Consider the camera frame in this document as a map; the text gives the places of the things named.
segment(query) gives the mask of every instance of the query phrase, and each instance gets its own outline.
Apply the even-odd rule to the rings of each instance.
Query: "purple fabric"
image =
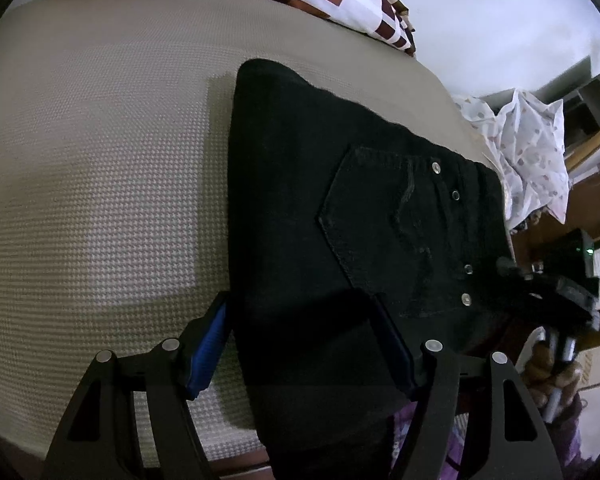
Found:
[[[580,395],[576,395],[571,406],[566,408],[553,424],[547,425],[549,436],[554,443],[555,452],[560,461],[564,480],[578,480],[593,464],[593,460],[584,460],[580,453],[582,438],[578,428],[578,418],[582,412]]]
[[[394,415],[394,449],[392,452],[391,467],[395,465],[404,439],[409,431],[413,415],[416,411],[417,402],[410,402]],[[580,430],[578,429],[578,418],[582,412],[582,401],[576,395],[571,406],[569,406],[553,424],[547,426],[549,437],[554,443],[555,452],[560,461],[564,480],[579,480],[584,477],[587,469],[593,464],[592,459],[584,460],[580,453]],[[462,460],[462,449],[464,441],[456,432],[452,431],[449,436],[447,455],[459,464]],[[440,474],[440,480],[456,480],[458,472],[449,464],[445,463]]]
[[[416,412],[417,402],[410,402],[399,412],[394,415],[394,449],[392,452],[391,467],[395,465],[395,461],[398,458],[398,454],[404,444],[404,439],[407,436],[411,421],[413,420],[413,414]],[[456,462],[460,463],[462,460],[462,448],[464,447],[464,441],[456,434],[455,431],[449,436],[448,447],[446,450],[447,456]],[[440,474],[440,480],[456,480],[458,478],[458,471],[453,469],[449,464],[445,463],[442,466],[442,472]]]

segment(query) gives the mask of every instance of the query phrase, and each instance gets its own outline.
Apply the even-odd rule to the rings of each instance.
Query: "wooden furniture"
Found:
[[[567,167],[567,173],[571,174],[579,168],[591,155],[600,149],[600,130],[591,138],[585,140],[577,148],[575,148],[567,158],[564,159],[564,164]]]
[[[575,228],[584,229],[600,247],[600,172],[580,181],[570,190],[564,224],[549,214],[543,214],[538,224],[511,237],[516,260],[525,265],[540,259],[546,244]]]

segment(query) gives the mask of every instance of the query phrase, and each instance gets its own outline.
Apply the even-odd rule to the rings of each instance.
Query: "metal rivet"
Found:
[[[442,350],[442,343],[437,339],[429,339],[426,343],[424,343],[424,348],[430,352],[440,352]]]
[[[96,354],[96,361],[99,363],[106,363],[109,359],[111,359],[112,355],[113,354],[111,353],[111,350],[100,350]]]
[[[162,342],[162,349],[166,350],[167,352],[172,352],[174,350],[177,350],[178,346],[180,346],[180,342],[177,339],[174,339],[174,338],[165,339]]]
[[[504,355],[502,352],[494,352],[493,354],[491,354],[491,359],[496,361],[499,365],[506,364],[508,360],[507,356]]]

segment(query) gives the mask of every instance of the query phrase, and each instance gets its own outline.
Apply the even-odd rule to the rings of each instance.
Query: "black jeans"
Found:
[[[508,319],[496,174],[285,66],[238,72],[228,187],[231,314],[270,453],[342,442],[406,403],[360,291],[417,344],[467,351]]]

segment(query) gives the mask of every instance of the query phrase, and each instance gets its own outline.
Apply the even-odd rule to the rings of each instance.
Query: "white cloth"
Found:
[[[98,350],[150,350],[229,287],[238,67],[277,60],[491,167],[440,81],[270,0],[36,0],[0,21],[0,436],[45,456]],[[261,447],[235,344],[190,404],[210,460]],[[158,464],[136,396],[144,464]]]
[[[498,115],[475,97],[454,96],[454,101],[482,134],[504,178],[507,228],[515,228],[544,206],[564,224],[569,175],[564,165],[562,100],[546,105],[529,92],[515,90]]]

